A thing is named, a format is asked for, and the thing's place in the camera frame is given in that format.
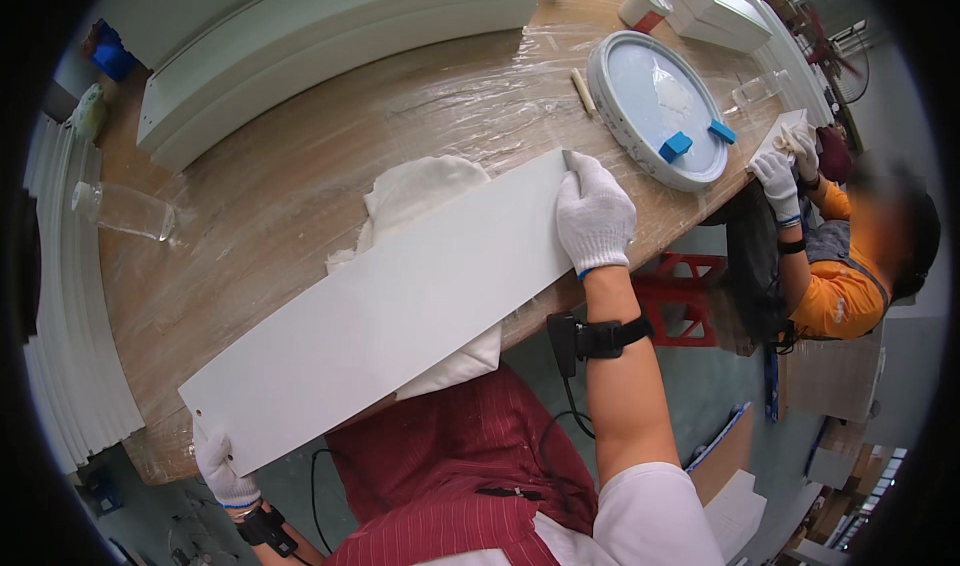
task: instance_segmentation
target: red stool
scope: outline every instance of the red stool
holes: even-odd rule
[[[686,264],[689,277],[673,275],[674,268]],[[707,268],[701,273],[700,268]],[[633,293],[640,303],[644,316],[654,327],[654,345],[660,347],[716,347],[716,331],[710,324],[711,307],[707,289],[727,269],[723,256],[701,256],[666,252],[660,255],[660,264],[654,272],[641,272],[632,276]],[[692,321],[679,336],[668,336],[661,308],[664,304],[685,306],[683,319]],[[703,336],[690,336],[697,325],[703,328]]]

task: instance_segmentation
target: red apron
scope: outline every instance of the red apron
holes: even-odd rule
[[[325,564],[411,566],[499,548],[512,566],[558,566],[534,515],[590,536],[597,495],[556,425],[543,451],[559,481],[548,474],[539,447],[551,418],[501,362],[331,432],[327,446],[360,526]],[[491,495],[504,489],[514,494]]]

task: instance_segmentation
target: clear plastic bottle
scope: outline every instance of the clear plastic bottle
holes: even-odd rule
[[[166,241],[174,227],[174,208],[146,193],[114,185],[80,181],[73,189],[73,211],[91,223],[115,231]]]
[[[767,72],[734,89],[733,103],[742,109],[750,104],[763,102],[781,92],[789,81],[790,74],[785,69],[779,72]]]

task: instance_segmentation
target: hand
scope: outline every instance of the hand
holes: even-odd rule
[[[800,152],[795,154],[797,156],[799,178],[807,183],[814,183],[817,180],[817,176],[820,175],[820,159],[817,158],[817,145],[806,131],[793,131],[793,138],[797,141],[797,145],[803,148],[803,152],[806,154],[801,155]]]
[[[577,276],[602,266],[629,267],[627,245],[637,226],[637,208],[617,180],[596,159],[565,151],[571,169],[557,194],[559,242]]]
[[[760,154],[747,164],[747,170],[756,175],[763,185],[763,195],[774,209],[780,226],[795,224],[800,220],[797,183],[793,180],[786,155],[774,151]]]
[[[260,499],[260,488],[253,474],[236,476],[227,464],[231,452],[231,440],[223,432],[212,434],[210,439],[197,423],[193,424],[193,453],[197,468],[213,497],[227,509],[247,508]]]

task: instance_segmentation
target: plastic bag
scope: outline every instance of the plastic bag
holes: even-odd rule
[[[72,127],[80,137],[93,141],[107,121],[107,105],[104,104],[104,88],[100,83],[93,83],[83,92],[73,114],[66,118],[64,123]]]

